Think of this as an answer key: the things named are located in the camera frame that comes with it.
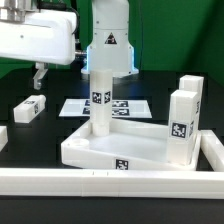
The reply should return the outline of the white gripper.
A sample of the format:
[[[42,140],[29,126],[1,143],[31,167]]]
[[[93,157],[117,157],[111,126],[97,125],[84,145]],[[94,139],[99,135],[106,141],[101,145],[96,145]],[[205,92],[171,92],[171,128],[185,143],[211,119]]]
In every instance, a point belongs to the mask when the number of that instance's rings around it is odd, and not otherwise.
[[[75,59],[77,16],[41,10],[26,14],[23,23],[0,21],[0,57],[37,62],[33,81],[40,90],[48,64],[68,65]]]

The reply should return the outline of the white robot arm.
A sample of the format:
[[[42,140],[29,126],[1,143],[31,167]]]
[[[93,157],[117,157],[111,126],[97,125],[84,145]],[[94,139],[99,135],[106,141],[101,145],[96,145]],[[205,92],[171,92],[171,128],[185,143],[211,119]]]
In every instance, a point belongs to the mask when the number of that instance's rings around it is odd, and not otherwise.
[[[87,49],[79,44],[79,14],[58,0],[0,0],[0,58],[36,63],[35,89],[50,64],[69,65],[84,58],[82,72],[110,69],[115,78],[136,74],[129,43],[128,0],[90,0],[93,36]]]

